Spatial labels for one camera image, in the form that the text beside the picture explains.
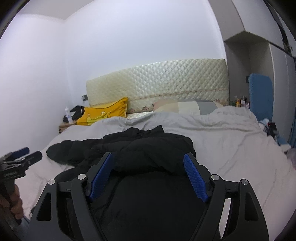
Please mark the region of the person's left hand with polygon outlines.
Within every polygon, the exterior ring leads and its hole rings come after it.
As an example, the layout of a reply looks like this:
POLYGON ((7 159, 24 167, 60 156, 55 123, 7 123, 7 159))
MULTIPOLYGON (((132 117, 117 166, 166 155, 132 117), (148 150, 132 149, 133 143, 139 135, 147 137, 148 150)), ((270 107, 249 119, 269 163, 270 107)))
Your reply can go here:
POLYGON ((23 202, 20 198, 20 192, 18 186, 15 184, 15 190, 10 196, 11 202, 7 201, 2 195, 0 198, 1 206, 10 209, 16 220, 23 218, 23 202))

